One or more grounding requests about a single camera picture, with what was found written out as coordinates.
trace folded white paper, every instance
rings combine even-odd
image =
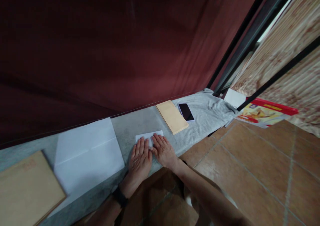
[[[162,130],[151,132],[151,133],[139,134],[139,135],[136,135],[136,143],[138,142],[139,138],[141,138],[143,136],[144,139],[147,139],[147,138],[149,139],[149,148],[152,148],[153,140],[152,140],[151,137],[153,136],[154,133],[157,133],[157,134],[163,136],[163,131]]]
[[[122,168],[124,161],[110,118],[61,133],[54,173],[67,198],[49,217]]]

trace maroon curtain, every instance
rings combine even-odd
[[[254,0],[0,0],[0,148],[202,90]]]

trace smartwatch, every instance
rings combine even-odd
[[[128,199],[126,196],[123,195],[119,186],[117,189],[112,193],[114,199],[120,204],[121,208],[124,208],[128,204]]]

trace black pole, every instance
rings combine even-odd
[[[233,49],[235,48],[235,46],[237,45],[238,41],[240,40],[242,34],[244,33],[244,31],[246,30],[247,26],[249,25],[250,21],[252,20],[254,14],[257,12],[257,10],[259,9],[261,3],[263,2],[263,0],[255,0],[252,7],[250,8],[248,14],[246,15],[245,19],[243,20],[241,26],[239,27],[235,37],[233,38],[230,46],[228,47],[226,53],[224,54],[222,60],[220,61],[217,69],[215,70],[214,74],[212,75],[207,88],[210,88],[214,82],[214,80],[217,78],[217,76],[219,75],[221,69],[223,68],[224,64],[226,63],[226,61],[228,60],[229,56],[231,55]]]
[[[226,83],[229,81],[237,68],[241,65],[242,61],[245,59],[248,53],[253,50],[262,33],[267,29],[267,27],[282,9],[282,7],[287,3],[287,1],[288,0],[266,1],[259,14],[257,15],[255,21],[250,26],[247,34],[241,41],[238,49],[230,59],[217,86],[213,89],[214,96],[219,97]]]
[[[280,71],[278,71],[272,78],[269,79],[261,88],[259,88],[252,96],[250,96],[240,107],[237,108],[241,111],[246,105],[251,103],[256,97],[268,89],[273,83],[275,83],[279,78],[291,70],[295,65],[297,65],[301,60],[303,60],[309,53],[316,49],[320,45],[320,36],[318,36],[312,43],[310,43],[303,51],[296,55],[290,62],[287,63]]]

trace smartphone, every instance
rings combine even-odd
[[[194,121],[194,117],[186,103],[178,104],[178,107],[179,107],[180,113],[182,114],[182,116],[187,122]]]

